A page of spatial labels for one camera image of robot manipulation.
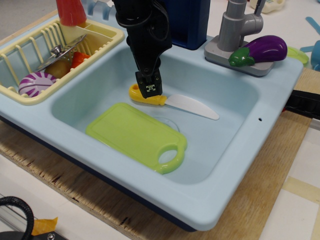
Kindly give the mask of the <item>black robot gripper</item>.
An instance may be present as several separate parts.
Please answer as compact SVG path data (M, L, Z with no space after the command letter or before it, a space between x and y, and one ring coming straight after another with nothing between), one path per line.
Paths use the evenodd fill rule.
M162 95L159 57L172 47L167 12L153 9L147 19L128 27L127 33L127 42L139 70L135 77L142 97Z

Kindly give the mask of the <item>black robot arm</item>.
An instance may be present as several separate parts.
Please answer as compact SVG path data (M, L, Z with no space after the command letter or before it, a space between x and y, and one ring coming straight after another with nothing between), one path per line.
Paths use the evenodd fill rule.
M169 15L157 0L115 0L117 23L126 29L126 42L138 71L136 81L142 96L161 95L162 53L172 47Z

